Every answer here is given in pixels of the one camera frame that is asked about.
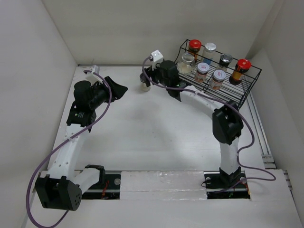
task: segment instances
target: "wire rack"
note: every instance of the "wire rack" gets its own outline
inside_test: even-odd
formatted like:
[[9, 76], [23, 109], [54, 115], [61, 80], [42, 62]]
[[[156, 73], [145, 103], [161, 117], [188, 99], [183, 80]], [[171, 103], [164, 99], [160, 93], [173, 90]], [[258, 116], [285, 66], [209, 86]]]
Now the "wire rack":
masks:
[[[185, 40], [185, 42], [180, 46], [180, 50], [175, 59], [175, 63], [177, 62], [178, 59], [181, 58], [181, 55], [183, 53], [188, 52], [187, 48], [188, 48], [189, 41], [190, 41], [189, 39]], [[213, 74], [215, 68], [219, 64], [218, 61], [219, 61], [220, 55], [222, 53], [219, 51], [216, 51], [214, 58], [211, 60], [210, 70], [207, 74], [205, 81], [203, 83], [199, 83], [199, 82], [195, 81], [194, 76], [195, 76], [197, 64], [200, 62], [199, 60], [203, 58], [203, 56], [201, 54], [203, 52], [204, 47], [205, 46], [202, 45], [200, 52], [197, 54], [198, 62], [196, 63], [193, 71], [186, 75], [179, 73], [180, 78], [189, 82], [190, 84], [195, 86], [198, 90], [200, 90], [212, 97], [219, 98], [226, 102], [228, 102], [230, 100], [235, 101], [238, 105], [237, 109], [239, 110], [242, 107], [242, 105], [244, 104], [244, 102], [246, 101], [247, 96], [249, 95], [252, 87], [258, 80], [262, 69], [260, 69], [256, 66], [251, 66], [249, 71], [246, 72], [246, 74], [244, 74], [245, 76], [243, 77], [242, 82], [239, 85], [233, 85], [229, 82], [229, 78], [234, 70], [231, 67], [234, 67], [238, 61], [238, 59], [233, 58], [233, 61], [230, 63], [230, 65], [227, 69], [227, 76], [224, 80], [223, 85], [221, 86], [221, 88], [219, 90], [213, 90], [210, 88], [209, 84], [211, 82], [212, 74]]]

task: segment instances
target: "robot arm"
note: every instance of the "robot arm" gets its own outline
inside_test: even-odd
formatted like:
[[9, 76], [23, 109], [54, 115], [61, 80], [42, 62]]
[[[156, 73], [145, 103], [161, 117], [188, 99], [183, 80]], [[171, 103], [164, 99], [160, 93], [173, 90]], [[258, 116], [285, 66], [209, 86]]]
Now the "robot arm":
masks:
[[[153, 64], [145, 69], [145, 72], [154, 83], [171, 88], [191, 89], [200, 93], [194, 86], [179, 78], [178, 70], [173, 61], [163, 60], [163, 56], [158, 50], [152, 52], [151, 56]], [[142, 88], [151, 86], [145, 75], [141, 74], [140, 80]], [[240, 117], [229, 107], [194, 93], [170, 89], [167, 89], [167, 92], [175, 99], [201, 110], [212, 119], [213, 135], [219, 141], [221, 153], [218, 179], [222, 182], [223, 188], [232, 186], [239, 180], [241, 174], [241, 168], [237, 162], [238, 139], [243, 128]], [[230, 101], [229, 104], [237, 106], [233, 101]]]
[[[96, 73], [99, 73], [97, 66], [91, 69], [94, 72], [98, 70]], [[92, 81], [93, 75], [90, 73], [87, 77]], [[112, 91], [111, 102], [120, 99], [128, 89], [115, 83], [108, 76], [104, 79]], [[91, 128], [73, 139], [71, 137], [95, 121], [95, 109], [102, 103], [109, 102], [109, 90], [96, 80], [93, 85], [89, 81], [80, 81], [75, 84], [74, 89], [75, 101], [66, 122], [64, 138], [64, 141], [69, 139], [69, 142], [60, 148], [46, 176], [37, 178], [35, 183], [35, 189], [44, 208], [76, 210], [82, 194], [92, 185], [105, 181], [104, 167], [98, 165], [87, 165], [79, 175], [74, 175], [79, 153]]]

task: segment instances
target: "red lid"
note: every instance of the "red lid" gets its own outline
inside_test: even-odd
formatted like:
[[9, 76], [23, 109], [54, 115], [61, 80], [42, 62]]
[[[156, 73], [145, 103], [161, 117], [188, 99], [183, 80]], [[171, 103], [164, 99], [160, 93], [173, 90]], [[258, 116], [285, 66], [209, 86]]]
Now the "red lid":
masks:
[[192, 39], [189, 42], [189, 46], [193, 49], [200, 49], [201, 42], [198, 39]]
[[244, 70], [248, 70], [251, 67], [251, 63], [249, 62], [249, 60], [244, 59], [244, 58], [240, 59], [237, 62], [237, 65], [238, 65], [238, 67], [240, 67]]

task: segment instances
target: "spice jar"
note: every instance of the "spice jar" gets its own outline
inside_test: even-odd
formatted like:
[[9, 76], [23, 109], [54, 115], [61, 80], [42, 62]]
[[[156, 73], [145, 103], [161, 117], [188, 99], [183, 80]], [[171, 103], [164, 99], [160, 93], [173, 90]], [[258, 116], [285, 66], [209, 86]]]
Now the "spice jar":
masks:
[[194, 68], [194, 56], [189, 53], [184, 53], [181, 56], [181, 60], [177, 63], [177, 69], [181, 74], [188, 74]]
[[205, 45], [203, 51], [203, 63], [207, 63], [208, 65], [211, 64], [211, 60], [213, 59], [213, 56], [215, 54], [215, 49], [217, 49], [217, 46], [214, 43], [207, 43]]
[[230, 54], [221, 54], [219, 58], [219, 64], [215, 70], [222, 70], [225, 73], [227, 72], [227, 67], [232, 62], [233, 57]]
[[209, 68], [207, 63], [199, 63], [194, 76], [195, 81], [203, 83], [207, 77]]
[[249, 68], [251, 67], [251, 63], [247, 59], [240, 59], [237, 64], [236, 68], [234, 69], [232, 75], [229, 78], [229, 82], [235, 86], [242, 82], [244, 77], [244, 73], [246, 73]]
[[195, 62], [197, 61], [198, 58], [197, 53], [200, 51], [200, 48], [201, 48], [201, 42], [198, 39], [190, 40], [188, 53], [194, 56]]
[[226, 77], [226, 73], [222, 70], [216, 70], [213, 73], [212, 80], [210, 82], [210, 88], [213, 90], [219, 90]]

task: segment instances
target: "glass jar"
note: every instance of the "glass jar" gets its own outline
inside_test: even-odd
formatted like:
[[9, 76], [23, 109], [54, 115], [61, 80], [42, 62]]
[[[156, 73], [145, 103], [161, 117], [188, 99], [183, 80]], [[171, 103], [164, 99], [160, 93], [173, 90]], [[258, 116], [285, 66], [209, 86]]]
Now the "glass jar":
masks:
[[250, 67], [251, 67], [251, 63], [249, 60], [244, 58], [240, 59], [237, 62], [236, 68], [234, 69], [232, 75], [229, 78], [229, 82], [235, 86], [240, 84], [244, 77], [244, 73], [246, 73]]
[[194, 56], [195, 62], [197, 61], [198, 58], [197, 53], [200, 51], [200, 48], [201, 48], [201, 42], [198, 39], [190, 40], [188, 53]]
[[189, 74], [194, 68], [194, 56], [189, 53], [184, 53], [181, 60], [177, 63], [177, 69], [181, 74]]
[[207, 77], [209, 68], [207, 63], [199, 63], [194, 76], [195, 81], [203, 83]]
[[213, 73], [212, 80], [210, 82], [210, 88], [213, 90], [219, 90], [226, 77], [226, 73], [222, 70], [216, 70]]
[[207, 63], [208, 65], [211, 64], [211, 60], [213, 59], [213, 56], [215, 54], [215, 49], [217, 49], [217, 46], [214, 43], [207, 43], [205, 45], [203, 51], [203, 63]]
[[219, 64], [215, 70], [222, 70], [225, 73], [227, 72], [227, 67], [232, 62], [233, 57], [230, 54], [221, 54], [219, 58]]

